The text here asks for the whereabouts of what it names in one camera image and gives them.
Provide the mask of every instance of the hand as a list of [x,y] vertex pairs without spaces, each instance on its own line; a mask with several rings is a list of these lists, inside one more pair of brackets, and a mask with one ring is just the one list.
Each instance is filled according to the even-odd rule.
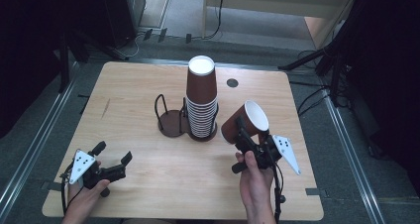
[[80,190],[78,182],[68,185],[67,211],[62,219],[62,224],[83,223],[92,212],[98,202],[101,192],[110,183],[107,179],[102,179],[92,189],[82,187]]
[[248,223],[275,223],[270,201],[270,188],[273,179],[271,168],[259,169],[254,153],[245,156],[236,153],[239,163],[245,161],[247,169],[241,173],[240,191],[247,211]]

